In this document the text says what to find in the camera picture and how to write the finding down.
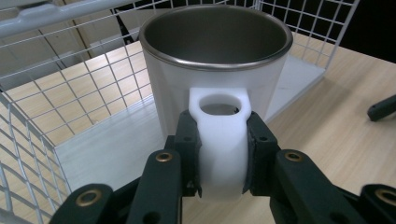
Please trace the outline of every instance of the wooden table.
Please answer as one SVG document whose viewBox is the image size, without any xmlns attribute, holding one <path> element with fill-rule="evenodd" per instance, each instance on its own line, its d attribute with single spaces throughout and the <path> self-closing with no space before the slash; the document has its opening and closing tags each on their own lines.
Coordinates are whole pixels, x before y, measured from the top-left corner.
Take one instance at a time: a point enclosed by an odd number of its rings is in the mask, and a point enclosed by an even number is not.
<svg viewBox="0 0 396 224">
<path fill-rule="evenodd" d="M 371 122 L 367 109 L 396 93 L 396 64 L 342 49 L 325 77 L 268 125 L 281 148 L 298 149 L 343 189 L 396 187 L 396 115 Z M 269 199 L 183 200 L 183 223 L 274 223 Z"/>
</svg>

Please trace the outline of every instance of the white mug handle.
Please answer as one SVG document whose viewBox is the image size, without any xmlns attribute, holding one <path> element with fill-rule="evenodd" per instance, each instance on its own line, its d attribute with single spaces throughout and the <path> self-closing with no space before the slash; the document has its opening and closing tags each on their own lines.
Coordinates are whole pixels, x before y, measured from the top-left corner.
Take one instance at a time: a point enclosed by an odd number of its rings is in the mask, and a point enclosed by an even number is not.
<svg viewBox="0 0 396 224">
<path fill-rule="evenodd" d="M 231 115 L 210 115 L 208 105 L 232 105 Z M 198 126 L 202 146 L 199 176 L 203 202 L 227 202 L 241 197 L 248 170 L 248 127 L 251 114 L 243 88 L 190 88 L 189 110 Z"/>
</svg>

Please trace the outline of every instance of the black handle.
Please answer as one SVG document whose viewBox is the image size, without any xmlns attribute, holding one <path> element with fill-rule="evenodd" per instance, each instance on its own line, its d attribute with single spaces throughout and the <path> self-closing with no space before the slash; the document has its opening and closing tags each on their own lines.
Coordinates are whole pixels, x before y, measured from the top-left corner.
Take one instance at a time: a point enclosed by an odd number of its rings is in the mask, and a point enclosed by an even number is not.
<svg viewBox="0 0 396 224">
<path fill-rule="evenodd" d="M 375 105 L 372 105 L 367 111 L 367 115 L 369 116 L 371 121 L 377 121 L 390 115 L 395 111 L 396 95 L 393 95 Z"/>
</svg>

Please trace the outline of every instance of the wire mesh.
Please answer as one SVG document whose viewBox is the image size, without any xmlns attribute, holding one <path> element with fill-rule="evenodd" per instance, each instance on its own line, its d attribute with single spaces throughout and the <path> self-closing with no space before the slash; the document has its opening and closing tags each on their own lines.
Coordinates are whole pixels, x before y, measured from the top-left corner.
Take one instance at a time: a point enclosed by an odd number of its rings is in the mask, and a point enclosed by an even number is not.
<svg viewBox="0 0 396 224">
<path fill-rule="evenodd" d="M 54 1 L 58 6 L 78 2 Z M 290 55 L 328 67 L 359 0 L 143 0 L 0 39 L 0 220 L 48 222 L 69 193 L 55 147 L 151 95 L 138 42 L 172 7 L 228 4 L 270 13 Z M 0 11 L 0 20 L 18 10 Z"/>
</svg>

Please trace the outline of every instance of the white mug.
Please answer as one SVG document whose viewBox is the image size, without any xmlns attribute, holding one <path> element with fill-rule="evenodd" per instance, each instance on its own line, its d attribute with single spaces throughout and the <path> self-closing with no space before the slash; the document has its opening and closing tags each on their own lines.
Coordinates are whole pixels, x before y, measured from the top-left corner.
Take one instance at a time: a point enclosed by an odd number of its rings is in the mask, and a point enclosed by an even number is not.
<svg viewBox="0 0 396 224">
<path fill-rule="evenodd" d="M 201 200 L 238 199 L 247 119 L 251 110 L 265 116 L 292 44 L 289 28 L 258 10 L 200 5 L 152 17 L 139 38 L 163 135 L 175 134 L 186 109 L 197 122 Z"/>
</svg>

